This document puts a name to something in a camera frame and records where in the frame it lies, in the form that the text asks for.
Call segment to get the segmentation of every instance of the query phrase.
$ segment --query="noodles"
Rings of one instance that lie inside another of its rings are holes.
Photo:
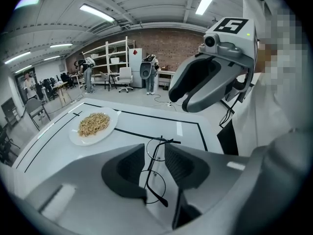
[[[84,118],[79,124],[78,133],[82,137],[88,137],[95,135],[98,131],[101,131],[108,127],[110,123],[110,117],[103,113],[92,113],[89,117]]]

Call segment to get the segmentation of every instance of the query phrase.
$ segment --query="person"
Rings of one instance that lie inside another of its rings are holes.
[[[155,87],[155,76],[157,75],[157,69],[158,69],[158,60],[155,55],[150,54],[148,57],[154,57],[152,61],[152,69],[150,76],[146,79],[146,89],[147,89],[147,95],[154,95],[154,87]]]
[[[279,20],[279,13],[283,11],[278,11],[279,2],[243,0],[243,16],[254,20],[260,39],[255,72],[261,74],[232,120],[218,134],[225,154],[250,156],[256,147],[268,145],[291,127],[305,125],[307,107],[300,106],[305,95],[300,93],[303,81],[296,79],[301,77],[301,56],[305,55],[300,53],[301,47],[290,49],[296,46],[297,37],[301,39],[301,28],[292,27],[292,21]]]
[[[35,91],[35,85],[36,85],[35,79],[29,76],[28,71],[24,72],[24,77],[25,77],[24,89],[26,90],[28,100],[31,98],[37,99],[37,94]]]
[[[85,94],[95,93],[95,90],[94,90],[93,85],[91,83],[92,68],[89,67],[88,64],[86,64],[85,60],[83,60],[83,59],[75,61],[74,65],[76,67],[79,67],[80,73],[84,74],[86,90],[87,90],[87,92],[85,92]]]

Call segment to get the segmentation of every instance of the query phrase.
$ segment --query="wall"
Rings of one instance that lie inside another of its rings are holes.
[[[19,91],[17,89],[14,75],[8,67],[0,67],[0,105],[5,101],[12,98],[15,106],[17,107],[17,112],[20,116],[24,113],[24,104],[22,103]],[[7,124],[5,120],[5,115],[0,107],[0,125],[3,127]]]
[[[60,78],[60,74],[63,72],[67,72],[65,69],[64,71],[60,71],[59,65],[64,64],[62,60],[51,61],[39,66],[35,66],[35,73],[37,81],[42,81],[46,78],[54,77],[56,79],[56,75]]]
[[[171,71],[176,71],[186,58],[197,53],[199,45],[203,43],[203,34],[188,30],[166,28],[128,31],[98,40],[69,56],[66,59],[68,71],[75,72],[74,62],[82,58],[80,53],[105,45],[106,41],[112,43],[123,40],[125,36],[135,40],[136,48],[143,48],[145,52],[155,54],[160,66],[168,65]]]

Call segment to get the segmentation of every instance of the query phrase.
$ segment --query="cable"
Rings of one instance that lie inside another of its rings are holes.
[[[222,126],[222,124],[226,123],[229,118],[230,118],[230,114],[231,114],[231,110],[232,108],[235,106],[235,104],[237,103],[237,101],[239,100],[239,96],[236,98],[235,102],[233,103],[233,105],[227,110],[226,114],[224,117],[222,117],[219,126],[223,129],[224,127]]]
[[[155,98],[154,98],[154,100],[155,100],[156,102],[158,102],[158,103],[171,103],[171,104],[176,104],[176,103],[173,103],[173,102],[171,102],[171,101],[167,101],[167,102],[165,102],[165,101],[157,101],[157,98],[160,98],[161,95],[155,94],[155,96],[158,96],[158,97],[155,97]]]
[[[161,95],[155,94],[155,96],[158,96],[158,97],[155,97],[155,98],[154,98],[154,100],[155,100],[156,102],[158,102],[158,103],[169,103],[169,102],[164,102],[164,101],[157,101],[157,98],[160,98]]]
[[[171,105],[171,106],[174,107],[175,111],[177,111],[174,105]]]

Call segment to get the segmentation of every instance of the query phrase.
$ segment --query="white refrigerator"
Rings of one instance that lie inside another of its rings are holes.
[[[132,87],[143,88],[144,80],[140,77],[140,65],[142,59],[146,58],[146,52],[142,48],[129,49],[129,67],[132,68]]]

